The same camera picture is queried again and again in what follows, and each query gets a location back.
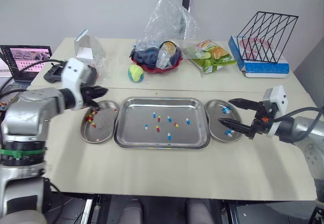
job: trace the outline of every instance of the chip bag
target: chip bag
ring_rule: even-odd
[[[211,40],[197,43],[183,50],[186,58],[193,61],[203,73],[212,73],[223,66],[236,64],[236,60]]]

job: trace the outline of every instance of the metal file holder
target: metal file holder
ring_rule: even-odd
[[[237,36],[243,60],[278,63],[298,16],[257,12]]]

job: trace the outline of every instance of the red basket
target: red basket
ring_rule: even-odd
[[[170,68],[168,68],[168,69],[162,70],[162,69],[160,69],[160,68],[150,69],[150,68],[148,68],[147,66],[145,66],[145,65],[141,65],[141,64],[138,63],[136,60],[132,59],[132,61],[135,62],[136,65],[142,67],[142,69],[143,69],[144,71],[148,71],[149,73],[152,73],[152,74],[156,74],[156,73],[165,73],[165,72],[167,72],[167,71],[173,70],[174,68],[176,68],[177,66],[179,66],[181,60],[182,60],[182,56],[181,56],[181,54],[180,54],[179,59],[178,59],[177,63],[176,63],[174,66],[172,66],[172,67],[170,67]]]

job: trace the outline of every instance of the stainless steel tray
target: stainless steel tray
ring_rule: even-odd
[[[228,113],[223,113],[223,109],[229,107]],[[223,100],[210,100],[205,104],[205,110],[208,118],[208,126],[211,136],[220,142],[235,142],[241,138],[242,134],[238,132],[231,132],[231,137],[226,135],[225,132],[229,129],[222,125],[218,118],[230,118],[242,122],[235,107]]]
[[[192,98],[128,98],[120,107],[114,139],[121,147],[204,148],[210,141],[204,105]]]
[[[91,144],[102,143],[113,136],[115,121],[118,116],[118,104],[113,101],[98,102],[100,110],[93,115],[93,122],[88,121],[88,116],[93,110],[85,113],[81,123],[81,136],[83,140]]]

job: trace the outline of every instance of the laptop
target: laptop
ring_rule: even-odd
[[[17,72],[32,63],[49,59],[52,56],[49,46],[0,46],[0,48],[4,55],[4,62],[8,65],[13,76],[12,86],[21,89],[27,89],[30,86],[45,63],[32,66],[19,75]]]

